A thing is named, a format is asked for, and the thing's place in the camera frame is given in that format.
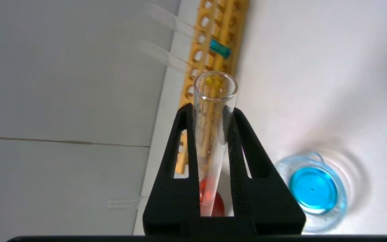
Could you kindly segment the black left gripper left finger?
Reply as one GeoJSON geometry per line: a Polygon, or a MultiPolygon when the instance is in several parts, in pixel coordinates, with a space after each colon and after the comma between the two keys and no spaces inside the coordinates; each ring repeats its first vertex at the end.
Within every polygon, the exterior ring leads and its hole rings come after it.
{"type": "Polygon", "coordinates": [[[147,236],[180,235],[181,225],[200,216],[199,171],[195,144],[193,105],[175,115],[160,167],[142,216],[147,236]],[[174,178],[181,133],[187,132],[187,178],[174,178]]]}

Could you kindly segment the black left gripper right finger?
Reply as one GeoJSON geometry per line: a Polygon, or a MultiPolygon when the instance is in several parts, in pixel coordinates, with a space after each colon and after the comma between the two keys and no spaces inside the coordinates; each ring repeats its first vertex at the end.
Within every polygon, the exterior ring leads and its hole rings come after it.
{"type": "Polygon", "coordinates": [[[234,216],[248,217],[259,235],[301,234],[306,215],[238,108],[227,142],[234,216]]]}

